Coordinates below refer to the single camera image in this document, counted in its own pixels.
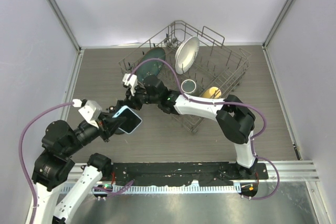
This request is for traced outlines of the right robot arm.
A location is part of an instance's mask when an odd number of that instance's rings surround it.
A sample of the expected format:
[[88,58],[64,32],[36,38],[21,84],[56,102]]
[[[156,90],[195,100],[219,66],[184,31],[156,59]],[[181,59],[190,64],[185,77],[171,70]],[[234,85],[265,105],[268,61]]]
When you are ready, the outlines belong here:
[[168,89],[155,75],[146,77],[143,87],[137,76],[125,74],[122,79],[127,88],[125,105],[140,110],[144,104],[156,104],[166,114],[192,115],[218,123],[224,136],[234,144],[238,176],[250,179],[256,173],[258,159],[252,151],[251,137],[255,128],[255,116],[234,95],[228,99],[207,99],[186,95]]

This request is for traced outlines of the light blue smartphone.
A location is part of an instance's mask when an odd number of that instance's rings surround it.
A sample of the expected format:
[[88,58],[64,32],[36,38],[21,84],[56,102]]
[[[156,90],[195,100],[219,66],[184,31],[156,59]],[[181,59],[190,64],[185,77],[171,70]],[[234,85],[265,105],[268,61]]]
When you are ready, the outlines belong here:
[[118,127],[118,129],[126,134],[133,133],[142,123],[142,119],[127,105],[122,106],[113,115],[113,118],[124,118],[124,122]]

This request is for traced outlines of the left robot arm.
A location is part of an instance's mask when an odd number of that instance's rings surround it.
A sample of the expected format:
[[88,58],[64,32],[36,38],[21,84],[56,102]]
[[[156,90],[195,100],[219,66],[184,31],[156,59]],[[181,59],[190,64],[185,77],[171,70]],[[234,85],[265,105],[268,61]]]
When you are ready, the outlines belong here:
[[32,180],[36,186],[30,223],[71,223],[77,209],[98,181],[107,181],[112,174],[110,158],[92,154],[73,188],[58,202],[58,197],[75,163],[74,153],[98,137],[108,141],[126,121],[125,117],[113,117],[103,113],[98,126],[82,121],[73,130],[64,120],[50,123],[42,139],[44,151],[35,161]]

